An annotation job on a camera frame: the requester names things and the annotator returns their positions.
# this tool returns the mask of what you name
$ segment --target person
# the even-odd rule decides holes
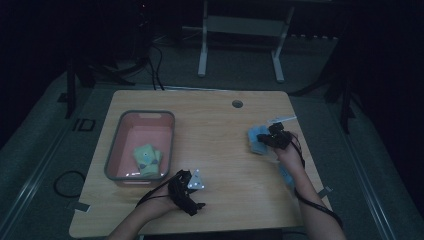
[[[298,196],[307,199],[310,202],[326,208],[321,198],[315,191],[311,180],[309,179],[301,161],[301,155],[298,152],[300,143],[297,135],[293,135],[292,144],[289,144],[285,150],[276,148],[278,160],[284,165],[295,182],[295,188]],[[159,218],[166,213],[178,209],[169,197],[160,197],[168,195],[168,187],[165,185],[156,191],[152,197],[136,207],[107,237],[108,240],[128,239],[133,240],[140,229],[149,221]],[[344,240],[346,236],[339,222],[331,215],[317,210],[310,205],[299,201],[300,213],[305,225],[306,234],[311,240]]]

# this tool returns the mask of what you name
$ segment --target white desk frame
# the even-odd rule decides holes
[[[284,82],[283,70],[280,63],[281,49],[287,37],[287,31],[293,17],[294,7],[288,11],[285,21],[248,19],[208,15],[208,0],[203,1],[203,32],[202,49],[199,61],[199,77],[206,75],[206,64],[208,58],[207,35],[208,32],[223,32],[235,34],[249,34],[279,37],[280,41],[275,50],[271,51],[272,62],[277,82]]]

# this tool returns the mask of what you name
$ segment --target tabletop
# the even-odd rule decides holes
[[[233,101],[242,106],[236,108]],[[147,187],[122,187],[109,180],[104,166],[118,126],[128,110],[166,110],[175,115],[170,175],[199,169],[205,189],[192,193],[206,206],[189,216],[173,211],[145,225],[140,234],[284,228],[302,225],[297,200],[278,173],[275,155],[250,151],[247,136],[253,126],[293,116],[288,95],[277,91],[117,91],[111,101],[80,202],[72,237],[108,235],[147,193]],[[323,188],[306,140],[296,119],[284,122],[302,145],[306,171],[317,191]],[[328,199],[324,202],[331,209]]]

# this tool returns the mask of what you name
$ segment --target person's right arm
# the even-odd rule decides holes
[[[292,141],[296,144],[296,146],[299,146],[299,142],[296,138],[293,138]],[[306,174],[301,162],[301,157],[294,146],[289,144],[285,150],[274,149],[274,151],[277,154],[279,161],[293,177],[295,188],[299,195],[304,199],[326,207]],[[332,216],[311,207],[302,201],[299,201],[299,208],[305,224],[306,234],[310,239],[346,239],[342,228]]]

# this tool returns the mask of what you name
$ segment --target light green object in bin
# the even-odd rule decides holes
[[[142,177],[159,175],[159,166],[162,160],[162,153],[159,150],[156,150],[151,144],[146,144],[135,148],[133,155]]]

